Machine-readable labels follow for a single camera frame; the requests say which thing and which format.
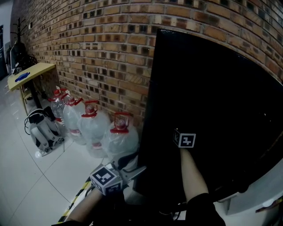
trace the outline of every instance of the human arm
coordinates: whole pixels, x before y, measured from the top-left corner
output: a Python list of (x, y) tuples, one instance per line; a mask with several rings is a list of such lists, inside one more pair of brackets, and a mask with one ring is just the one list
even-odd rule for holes
[(103, 194), (95, 188), (71, 212), (67, 221), (86, 222), (89, 214), (102, 198)]
[(189, 225), (225, 226), (208, 194), (207, 185), (190, 152), (180, 149), (183, 188), (187, 199), (186, 221)]
[(208, 193), (208, 188), (190, 152), (181, 148), (180, 154), (183, 188), (188, 202), (200, 194)]

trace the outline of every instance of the yellow table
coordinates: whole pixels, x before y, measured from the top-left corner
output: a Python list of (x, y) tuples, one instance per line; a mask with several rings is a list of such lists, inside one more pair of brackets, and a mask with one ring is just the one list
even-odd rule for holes
[[(36, 76), (39, 76), (42, 73), (47, 72), (47, 71), (49, 71), (53, 68), (55, 68), (54, 64), (38, 63), (38, 64), (33, 65), (30, 68), (20, 72), (17, 75), (10, 75), (8, 77), (9, 90), (13, 91), (13, 90), (20, 88), (23, 84), (27, 84), (27, 86), (29, 87), (29, 89), (31, 91), (31, 95), (32, 95), (32, 97), (35, 101), (37, 108), (42, 108), (40, 101), (37, 97), (37, 93), (35, 91), (34, 84), (31, 80), (34, 79)], [(15, 82), (15, 80), (18, 77), (20, 77), (22, 74), (27, 73), (27, 72), (29, 72), (30, 74), (25, 79), (22, 79), (18, 82)]]

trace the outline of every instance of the forearm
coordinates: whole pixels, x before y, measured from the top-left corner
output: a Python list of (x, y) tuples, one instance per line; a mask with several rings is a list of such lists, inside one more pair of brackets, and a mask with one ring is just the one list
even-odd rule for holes
[(102, 197), (103, 194), (95, 188), (71, 212), (67, 221), (85, 222), (93, 208), (98, 204)]
[(190, 152), (180, 149), (183, 187), (187, 202), (197, 195), (208, 193), (207, 185)]

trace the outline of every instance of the floor tile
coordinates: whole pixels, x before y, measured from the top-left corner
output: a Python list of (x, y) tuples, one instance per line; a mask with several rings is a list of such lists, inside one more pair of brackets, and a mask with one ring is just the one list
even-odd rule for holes
[(5, 96), (4, 100), (7, 104), (12, 104), (15, 101), (19, 100), (20, 98), (19, 92), (17, 90), (16, 91), (7, 90), (3, 95)]
[(179, 216), (178, 220), (184, 221), (186, 219), (186, 213), (187, 213), (187, 211), (180, 212), (180, 216)]
[(0, 99), (0, 116), (3, 117), (9, 112), (9, 108), (7, 108), (7, 104), (3, 99)]
[(0, 188), (14, 212), (42, 173), (22, 140), (7, 144), (0, 158)]
[(0, 117), (0, 156), (3, 152), (9, 152), (10, 145), (21, 140), (18, 129), (10, 114)]
[(72, 202), (89, 174), (101, 163), (75, 142), (45, 172), (47, 179), (69, 201)]
[(23, 226), (56, 224), (70, 203), (42, 176), (18, 207), (15, 215)]
[(8, 226), (23, 226), (21, 224), (21, 222), (18, 220), (18, 218), (16, 217), (16, 215), (14, 215), (11, 219), (11, 221), (9, 222)]
[(11, 210), (4, 193), (0, 189), (0, 225), (8, 225), (12, 215), (13, 211)]
[(103, 161), (102, 161), (101, 164), (106, 165), (106, 164), (108, 164), (109, 162), (110, 162), (109, 158), (106, 157), (106, 158), (103, 158)]
[(64, 144), (61, 143), (56, 145), (56, 147), (49, 154), (38, 158), (38, 156), (36, 155), (36, 153), (38, 153), (38, 148), (32, 141), (31, 136), (27, 135), (24, 131), (22, 131), (21, 137), (31, 157), (43, 173), (45, 173), (47, 169), (56, 161), (56, 159), (61, 154), (63, 154), (64, 151), (66, 151), (68, 147), (73, 143), (73, 140), (71, 138), (65, 137)]

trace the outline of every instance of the grout line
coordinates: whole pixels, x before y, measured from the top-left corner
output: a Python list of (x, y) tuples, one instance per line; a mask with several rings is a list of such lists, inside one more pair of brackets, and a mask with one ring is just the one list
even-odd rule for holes
[[(46, 180), (48, 180), (48, 178), (43, 174), (43, 176), (46, 178)], [(48, 182), (55, 188), (55, 186), (48, 180)], [(55, 188), (55, 190), (57, 191), (57, 192), (59, 192), (58, 190), (57, 190), (57, 188)], [(60, 195), (62, 195), (61, 194), (61, 192), (59, 192), (59, 194)], [(62, 195), (63, 196), (63, 195)], [(64, 199), (66, 199), (66, 197), (65, 196), (63, 196), (64, 197)], [(66, 199), (67, 200), (67, 199)], [(70, 203), (71, 204), (71, 202), (69, 201), (69, 200), (67, 200), (68, 201), (68, 203)]]
[(8, 207), (9, 207), (9, 209), (11, 210), (11, 212), (13, 212), (13, 210), (11, 209), (11, 206), (9, 205), (9, 202), (8, 202), (8, 200), (7, 200), (6, 196), (5, 196), (5, 193), (4, 193), (4, 191), (2, 190), (2, 188), (0, 188), (0, 191), (4, 194), (4, 199), (6, 200), (6, 202), (7, 202), (7, 204), (8, 204)]
[[(66, 149), (65, 149), (65, 147), (64, 147), (63, 153), (62, 153), (61, 155), (63, 155), (64, 152), (67, 151), (69, 147), (67, 147)], [(49, 168), (57, 161), (57, 159), (48, 167), (47, 170), (49, 170)]]
[[(14, 118), (13, 118), (13, 121), (14, 121), (14, 125), (16, 126), (16, 128), (17, 128), (17, 130), (18, 130), (19, 136), (21, 137), (21, 140), (22, 140), (22, 142), (23, 142), (23, 144), (24, 144), (24, 146), (25, 146), (25, 148), (26, 148), (28, 154), (30, 155), (31, 159), (34, 161), (34, 159), (32, 158), (32, 156), (31, 156), (31, 154), (30, 154), (30, 152), (28, 151), (28, 148), (26, 147), (26, 145), (25, 145), (25, 143), (24, 143), (24, 141), (23, 141), (23, 138), (22, 138), (22, 136), (21, 136), (21, 134), (20, 134), (20, 132), (19, 132), (19, 129), (18, 129), (16, 123), (15, 123), (15, 119), (14, 119)], [(42, 173), (41, 177), (44, 176), (44, 177), (47, 179), (47, 181), (49, 181), (48, 178), (47, 178), (47, 177), (44, 175), (44, 173), (41, 171), (41, 169), (39, 168), (39, 166), (38, 166), (37, 164), (36, 164), (36, 166), (38, 167), (38, 169), (39, 169), (40, 172)]]
[[(40, 178), (35, 182), (35, 184), (31, 187), (31, 189), (28, 191), (28, 193), (30, 193), (30, 191), (31, 191), (32, 188), (36, 185), (36, 183), (40, 180)], [(24, 199), (26, 198), (26, 196), (28, 195), (28, 193), (24, 196), (24, 198), (22, 199), (22, 201), (19, 203), (19, 205), (18, 205), (18, 207), (16, 208), (15, 212), (13, 213), (13, 215), (12, 215), (12, 217), (11, 217), (11, 219), (10, 219), (8, 225), (10, 224), (10, 222), (11, 222), (13, 216), (15, 215), (17, 209), (20, 207), (20, 205), (22, 204), (22, 202), (24, 201)]]

